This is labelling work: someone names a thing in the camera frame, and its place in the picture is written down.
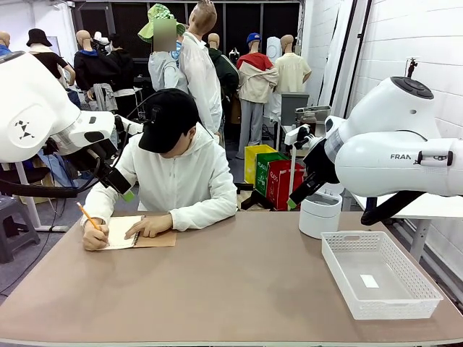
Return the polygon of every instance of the black pants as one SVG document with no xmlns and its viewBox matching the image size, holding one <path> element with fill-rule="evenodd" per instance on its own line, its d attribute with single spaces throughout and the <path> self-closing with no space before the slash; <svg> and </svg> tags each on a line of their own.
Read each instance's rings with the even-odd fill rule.
<svg viewBox="0 0 463 347">
<path fill-rule="evenodd" d="M 129 113 L 137 107 L 137 99 L 134 95 L 127 95 L 127 96 L 119 96 L 116 98 L 117 103 L 117 114 L 123 116 L 124 118 L 134 119 L 138 118 L 138 112 L 135 110 L 132 114 Z"/>
</svg>

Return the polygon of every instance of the red shirt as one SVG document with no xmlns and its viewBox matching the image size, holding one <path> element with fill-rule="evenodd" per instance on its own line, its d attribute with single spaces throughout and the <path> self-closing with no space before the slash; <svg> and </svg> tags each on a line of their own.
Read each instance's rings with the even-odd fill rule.
<svg viewBox="0 0 463 347">
<path fill-rule="evenodd" d="M 245 54 L 244 56 L 241 56 L 238 59 L 238 69 L 241 67 L 241 64 L 243 64 L 243 61 L 246 61 L 248 64 L 253 65 L 255 68 L 265 71 L 267 69 L 271 69 L 273 67 L 272 62 L 270 59 L 262 53 L 249 53 Z"/>
</svg>

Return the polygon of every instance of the gray stool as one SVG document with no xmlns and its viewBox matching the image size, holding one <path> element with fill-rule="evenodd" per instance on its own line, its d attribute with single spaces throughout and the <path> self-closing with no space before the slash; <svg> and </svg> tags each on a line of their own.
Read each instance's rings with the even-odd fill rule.
<svg viewBox="0 0 463 347">
<path fill-rule="evenodd" d="M 15 213 L 19 213 L 26 223 L 27 233 L 18 236 L 12 242 L 8 242 L 7 233 L 3 227 L 3 221 Z M 34 225 L 29 219 L 29 215 L 25 212 L 24 206 L 13 197 L 0 195 L 0 264 L 12 262 L 14 260 L 13 251 L 29 241 L 33 241 L 35 244 L 41 242 L 37 231 L 35 231 Z"/>
</svg>

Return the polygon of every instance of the hand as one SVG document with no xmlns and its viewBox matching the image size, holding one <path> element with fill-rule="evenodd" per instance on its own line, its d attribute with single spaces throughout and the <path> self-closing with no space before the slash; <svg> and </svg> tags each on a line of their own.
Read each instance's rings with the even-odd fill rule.
<svg viewBox="0 0 463 347">
<path fill-rule="evenodd" d="M 125 233 L 125 239 L 130 239 L 138 231 L 141 236 L 155 237 L 163 231 L 169 230 L 174 225 L 172 215 L 156 215 L 153 217 L 144 217 L 140 222 L 135 223 L 128 232 Z"/>
<path fill-rule="evenodd" d="M 95 227 L 87 221 L 84 226 L 84 237 L 83 244 L 84 248 L 88 251 L 96 251 L 97 249 L 104 248 L 108 245 L 108 226 L 100 225 L 101 230 L 95 229 Z"/>
</svg>

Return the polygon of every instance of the spiral binding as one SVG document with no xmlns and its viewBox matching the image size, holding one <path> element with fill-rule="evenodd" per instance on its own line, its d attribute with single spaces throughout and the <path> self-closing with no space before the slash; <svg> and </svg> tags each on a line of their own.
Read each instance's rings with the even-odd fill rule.
<svg viewBox="0 0 463 347">
<path fill-rule="evenodd" d="M 133 241 L 132 241 L 132 247 L 135 247 L 135 245 L 137 244 L 138 242 L 138 238 L 140 237 L 140 232 L 138 231 L 136 234 L 135 234 L 135 237 L 133 238 Z"/>
</svg>

